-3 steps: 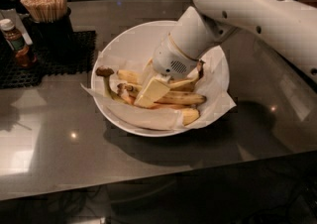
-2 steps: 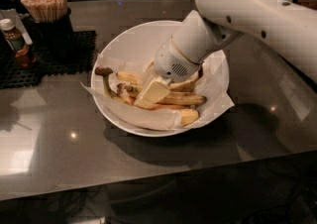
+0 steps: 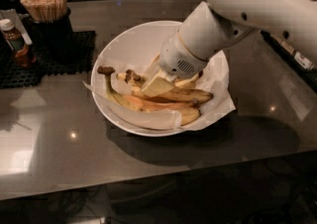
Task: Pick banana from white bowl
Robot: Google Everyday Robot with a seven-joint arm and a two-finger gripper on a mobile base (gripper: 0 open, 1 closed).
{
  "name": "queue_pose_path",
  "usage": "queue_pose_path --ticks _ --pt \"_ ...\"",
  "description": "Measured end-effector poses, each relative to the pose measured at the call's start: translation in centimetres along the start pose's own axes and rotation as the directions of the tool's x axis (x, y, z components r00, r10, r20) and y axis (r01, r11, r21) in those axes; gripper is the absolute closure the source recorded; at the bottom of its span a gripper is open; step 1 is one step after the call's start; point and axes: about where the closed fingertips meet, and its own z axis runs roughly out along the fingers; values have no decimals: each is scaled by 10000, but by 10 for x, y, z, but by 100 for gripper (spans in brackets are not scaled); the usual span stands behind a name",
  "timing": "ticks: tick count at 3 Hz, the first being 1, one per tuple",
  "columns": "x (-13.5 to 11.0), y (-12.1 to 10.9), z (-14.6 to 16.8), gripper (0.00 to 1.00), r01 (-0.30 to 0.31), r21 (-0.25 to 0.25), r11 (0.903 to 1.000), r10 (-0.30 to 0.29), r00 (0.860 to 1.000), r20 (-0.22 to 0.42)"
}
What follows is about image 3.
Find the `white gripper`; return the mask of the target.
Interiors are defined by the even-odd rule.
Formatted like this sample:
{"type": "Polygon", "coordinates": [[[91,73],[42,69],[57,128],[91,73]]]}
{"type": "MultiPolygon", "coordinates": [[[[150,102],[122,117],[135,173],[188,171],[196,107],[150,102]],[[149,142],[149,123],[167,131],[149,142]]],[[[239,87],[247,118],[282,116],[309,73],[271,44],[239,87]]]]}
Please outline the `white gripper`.
{"type": "Polygon", "coordinates": [[[196,57],[184,44],[179,31],[167,37],[163,42],[159,55],[156,55],[143,76],[146,82],[141,91],[150,97],[169,92],[174,84],[159,75],[159,69],[176,75],[179,78],[190,78],[206,67],[208,61],[196,57]]]}

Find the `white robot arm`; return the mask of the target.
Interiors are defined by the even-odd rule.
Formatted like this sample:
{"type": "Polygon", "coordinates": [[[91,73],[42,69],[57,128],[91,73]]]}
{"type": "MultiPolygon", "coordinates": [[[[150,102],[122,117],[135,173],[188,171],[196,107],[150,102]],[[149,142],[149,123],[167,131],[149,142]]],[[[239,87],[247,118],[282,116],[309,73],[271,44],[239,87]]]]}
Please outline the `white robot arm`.
{"type": "Polygon", "coordinates": [[[170,91],[176,78],[192,77],[254,30],[317,60],[317,0],[204,0],[162,43],[142,92],[154,97],[170,91]]]}

